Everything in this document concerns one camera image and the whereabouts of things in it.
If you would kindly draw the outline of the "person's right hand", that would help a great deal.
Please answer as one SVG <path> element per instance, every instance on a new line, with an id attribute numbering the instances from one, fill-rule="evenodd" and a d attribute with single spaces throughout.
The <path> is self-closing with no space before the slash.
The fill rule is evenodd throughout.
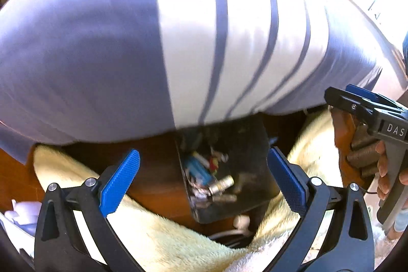
<path id="1" fill-rule="evenodd" d="M 391 190 L 390 179 L 388 176 L 388 157 L 385 143 L 380 141 L 376 144 L 376 152 L 380 155 L 378 160 L 378 172 L 380 178 L 378 180 L 377 194 L 381 200 L 385 200 Z"/>

